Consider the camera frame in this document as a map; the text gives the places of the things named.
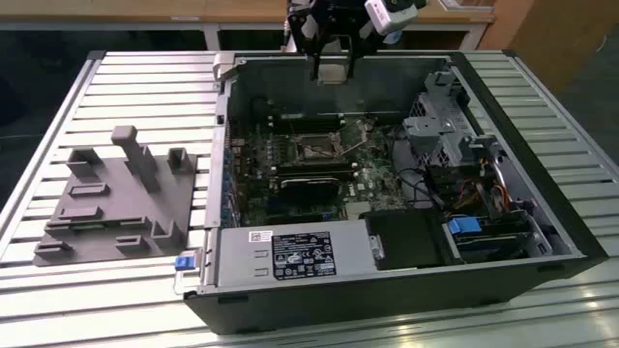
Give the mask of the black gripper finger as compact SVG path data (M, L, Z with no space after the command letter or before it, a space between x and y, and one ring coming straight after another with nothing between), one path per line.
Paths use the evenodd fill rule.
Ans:
M377 33L372 21L339 36L347 51L347 79L353 77L356 62L367 55L375 54L381 45L381 35Z
M308 58L311 80L316 80L323 50L321 28L309 12L291 12L287 16L287 24L296 52Z

